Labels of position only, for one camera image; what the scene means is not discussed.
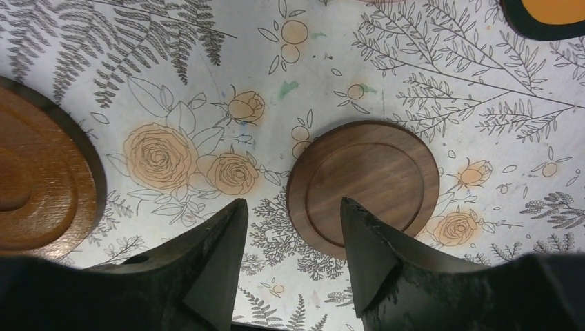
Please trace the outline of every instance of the wooden coaster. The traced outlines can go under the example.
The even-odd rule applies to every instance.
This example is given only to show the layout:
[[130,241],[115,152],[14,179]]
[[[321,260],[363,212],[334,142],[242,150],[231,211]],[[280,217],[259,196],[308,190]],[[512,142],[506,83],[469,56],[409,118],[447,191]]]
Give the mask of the wooden coaster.
[[[0,87],[0,254],[57,259],[79,245],[99,220],[97,197],[105,194],[105,186],[98,194],[84,155],[47,115],[61,112],[60,124],[69,131],[76,127],[76,141],[91,146],[63,110],[19,84],[2,79],[2,85],[48,107],[44,112]],[[97,169],[102,179],[101,164]]]
[[353,122],[320,136],[292,167],[287,187],[295,229],[309,245],[338,259],[346,258],[342,197],[413,237],[438,196],[439,172],[426,145],[383,121]]

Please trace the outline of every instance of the botanical print paper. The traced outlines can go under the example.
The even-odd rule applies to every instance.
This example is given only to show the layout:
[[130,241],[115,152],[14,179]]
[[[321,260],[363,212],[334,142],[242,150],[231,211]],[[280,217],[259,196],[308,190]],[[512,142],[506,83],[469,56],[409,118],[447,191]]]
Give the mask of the botanical print paper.
[[441,175],[417,238],[497,265],[585,243],[584,38],[516,35],[496,0],[1,0],[2,75],[69,112],[108,180],[62,263],[119,263],[235,197],[250,225],[233,319],[362,330],[345,261],[286,212],[295,159],[343,123],[397,123]]

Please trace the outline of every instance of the worn black plastic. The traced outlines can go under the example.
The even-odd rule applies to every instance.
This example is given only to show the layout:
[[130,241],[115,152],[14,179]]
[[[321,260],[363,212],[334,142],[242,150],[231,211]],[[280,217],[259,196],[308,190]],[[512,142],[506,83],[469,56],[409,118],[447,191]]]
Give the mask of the worn black plastic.
[[238,199],[121,265],[75,270],[1,258],[0,330],[227,331],[247,224]]
[[585,330],[582,254],[528,254],[487,268],[410,238],[351,199],[341,222],[366,331]]

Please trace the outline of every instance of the dark walnut coaster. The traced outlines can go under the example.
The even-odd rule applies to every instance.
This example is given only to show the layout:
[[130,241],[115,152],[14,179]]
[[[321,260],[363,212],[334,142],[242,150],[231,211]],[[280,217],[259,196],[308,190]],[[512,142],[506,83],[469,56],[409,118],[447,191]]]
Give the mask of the dark walnut coaster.
[[99,220],[105,185],[97,190],[92,169],[99,179],[103,169],[90,168],[72,137],[91,149],[89,159],[99,160],[97,153],[63,110],[14,82],[0,85],[9,87],[0,87],[0,254],[58,259]]
[[320,136],[292,167],[290,219],[301,237],[324,254],[345,259],[341,198],[349,197],[382,221],[415,236],[439,196],[435,159],[415,135],[383,121],[359,121]]

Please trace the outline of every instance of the rose illustration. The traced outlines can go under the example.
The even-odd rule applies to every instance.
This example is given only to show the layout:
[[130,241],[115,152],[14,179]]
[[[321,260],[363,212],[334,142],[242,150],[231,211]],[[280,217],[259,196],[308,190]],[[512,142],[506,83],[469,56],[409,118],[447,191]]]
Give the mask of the rose illustration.
[[434,241],[445,246],[461,245],[471,238],[477,224],[471,214],[452,212],[428,220],[426,231]]
[[144,187],[170,194],[197,170],[197,149],[175,129],[153,123],[132,131],[124,142],[130,177]]
[[228,111],[232,118],[252,123],[258,120],[264,113],[264,100],[254,91],[236,95],[228,105]]
[[240,195],[250,192],[258,172],[245,157],[224,153],[219,157],[206,155],[197,161],[208,183],[222,193]]
[[452,174],[451,176],[457,178],[459,188],[462,186],[467,188],[469,186],[481,186],[490,178],[492,171],[493,167],[491,163],[486,160],[481,160],[471,165],[468,160],[467,168],[463,172],[460,174]]

